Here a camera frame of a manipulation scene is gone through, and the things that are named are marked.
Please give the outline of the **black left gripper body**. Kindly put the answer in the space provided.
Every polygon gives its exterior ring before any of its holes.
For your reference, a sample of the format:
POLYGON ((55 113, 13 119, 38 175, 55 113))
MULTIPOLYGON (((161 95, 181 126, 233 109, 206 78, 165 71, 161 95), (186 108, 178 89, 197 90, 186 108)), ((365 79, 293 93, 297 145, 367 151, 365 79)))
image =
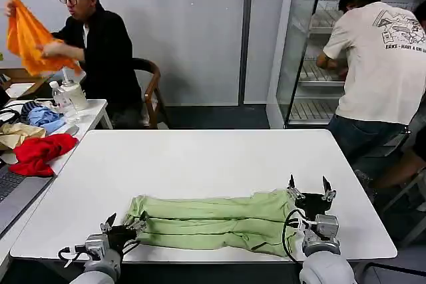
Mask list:
POLYGON ((128 246, 138 245, 137 229, 131 226, 118 225, 107 227, 109 247, 115 251, 124 251, 128 246))

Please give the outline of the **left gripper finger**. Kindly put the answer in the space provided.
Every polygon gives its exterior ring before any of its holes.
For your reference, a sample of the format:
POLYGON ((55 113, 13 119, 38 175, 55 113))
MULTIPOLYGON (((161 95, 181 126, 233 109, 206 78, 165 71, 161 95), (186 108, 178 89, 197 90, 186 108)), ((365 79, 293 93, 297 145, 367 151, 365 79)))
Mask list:
POLYGON ((146 218, 136 218, 132 222, 130 222, 127 226, 127 229, 133 229, 135 231, 144 231, 146 228, 146 218))
POLYGON ((102 224, 100 224, 100 229, 103 233, 109 233, 112 230, 114 221, 116 219, 116 213, 113 213, 111 216, 109 216, 106 221, 102 224))

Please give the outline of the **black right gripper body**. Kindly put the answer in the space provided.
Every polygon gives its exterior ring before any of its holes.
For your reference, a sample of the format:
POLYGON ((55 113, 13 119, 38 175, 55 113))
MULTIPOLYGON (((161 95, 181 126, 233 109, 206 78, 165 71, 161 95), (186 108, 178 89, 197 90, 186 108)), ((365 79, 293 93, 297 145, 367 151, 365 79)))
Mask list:
POLYGON ((326 200, 321 194, 304 193, 303 196, 295 200, 295 206, 304 211, 307 219, 315 219, 318 214, 324 215, 331 208, 332 201, 326 200))

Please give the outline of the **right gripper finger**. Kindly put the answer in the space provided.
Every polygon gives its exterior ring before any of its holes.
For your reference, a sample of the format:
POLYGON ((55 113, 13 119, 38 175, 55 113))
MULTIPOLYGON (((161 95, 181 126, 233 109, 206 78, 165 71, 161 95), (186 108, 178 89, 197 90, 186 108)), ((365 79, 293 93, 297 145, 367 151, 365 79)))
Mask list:
POLYGON ((335 198, 336 191, 332 189, 331 184, 328 182, 325 176, 322 177, 324 195, 322 196, 323 201, 332 201, 335 198))
POLYGON ((294 200, 302 200, 305 198, 305 196, 296 188, 293 174, 290 175, 287 191, 290 197, 294 200))

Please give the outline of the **seated person's left hand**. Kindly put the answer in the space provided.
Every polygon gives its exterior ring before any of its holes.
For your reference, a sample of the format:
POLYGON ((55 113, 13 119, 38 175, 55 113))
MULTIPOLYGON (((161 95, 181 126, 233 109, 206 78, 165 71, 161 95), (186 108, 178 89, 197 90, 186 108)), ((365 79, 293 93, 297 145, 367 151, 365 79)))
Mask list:
POLYGON ((61 43, 52 41, 46 45, 40 46, 40 51, 42 52, 43 58, 51 58, 60 55, 61 53, 61 43))

